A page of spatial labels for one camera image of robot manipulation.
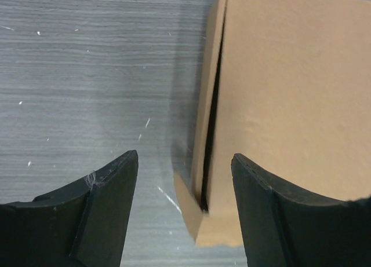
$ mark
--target table surface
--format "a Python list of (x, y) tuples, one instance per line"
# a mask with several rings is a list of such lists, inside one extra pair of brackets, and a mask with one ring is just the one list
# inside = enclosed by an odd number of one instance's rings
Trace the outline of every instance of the table surface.
[(30, 201), (130, 149), (122, 266), (246, 266), (195, 248), (172, 176), (189, 173), (213, 0), (0, 0), (0, 203)]

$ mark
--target scratch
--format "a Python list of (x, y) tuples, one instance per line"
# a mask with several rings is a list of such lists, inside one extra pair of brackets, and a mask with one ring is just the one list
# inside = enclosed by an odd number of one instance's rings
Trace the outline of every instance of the scratch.
[(12, 29), (12, 28), (9, 28), (9, 27), (5, 27), (4, 25), (0, 25), (0, 27), (2, 27), (2, 28), (6, 28), (7, 30), (11, 30), (11, 31), (14, 31), (14, 29)]
[(148, 124), (150, 124), (151, 118), (148, 118), (147, 123), (146, 123), (146, 128), (148, 127)]
[(86, 184), (88, 185), (89, 188), (92, 188), (93, 187), (93, 185), (96, 183), (96, 180), (95, 180), (95, 171), (93, 171), (92, 173), (88, 174), (85, 177), (85, 182), (86, 182)]
[(183, 142), (183, 144), (187, 148), (187, 150), (192, 153), (192, 151), (190, 150), (190, 148), (188, 147), (188, 145), (185, 142)]
[(165, 193), (163, 191), (163, 189), (161, 189), (160, 186), (157, 186), (157, 188), (168, 199), (168, 201), (170, 201), (171, 204), (175, 206), (176, 210), (178, 210), (179, 213), (181, 214), (181, 210), (180, 210), (180, 207), (178, 206), (178, 204), (176, 204), (176, 202), (167, 193)]

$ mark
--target cardboard flap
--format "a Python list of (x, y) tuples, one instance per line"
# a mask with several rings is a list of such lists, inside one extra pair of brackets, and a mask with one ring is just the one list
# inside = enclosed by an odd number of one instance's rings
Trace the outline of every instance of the cardboard flap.
[(177, 172), (174, 173), (174, 187), (185, 225), (189, 234), (196, 239), (203, 218), (202, 211)]
[(369, 196), (370, 81), (370, 0), (228, 0), (210, 212), (235, 206), (235, 153), (321, 195)]
[(191, 170), (191, 189), (199, 204), (201, 203), (206, 137), (208, 135), (209, 116), (223, 29), (225, 1), (216, 0), (210, 10), (206, 29), (206, 46), (203, 55), (202, 80)]

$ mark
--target brown cardboard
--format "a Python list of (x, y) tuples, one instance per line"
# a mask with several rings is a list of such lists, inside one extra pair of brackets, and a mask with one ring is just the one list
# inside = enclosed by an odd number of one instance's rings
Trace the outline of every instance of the brown cardboard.
[[(370, 0), (217, 0), (208, 22), (190, 191), (174, 175), (196, 245), (242, 244), (230, 166), (235, 153), (321, 195), (368, 197), (370, 113)], [(208, 212), (200, 208), (202, 194)]]

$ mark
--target gray wooden surface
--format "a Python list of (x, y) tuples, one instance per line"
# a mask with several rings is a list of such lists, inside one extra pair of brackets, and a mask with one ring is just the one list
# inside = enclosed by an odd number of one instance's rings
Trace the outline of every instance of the gray wooden surface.
[(195, 248), (165, 196), (190, 168), (212, 2), (0, 0), (0, 203), (137, 149), (122, 266), (246, 266), (242, 247)]

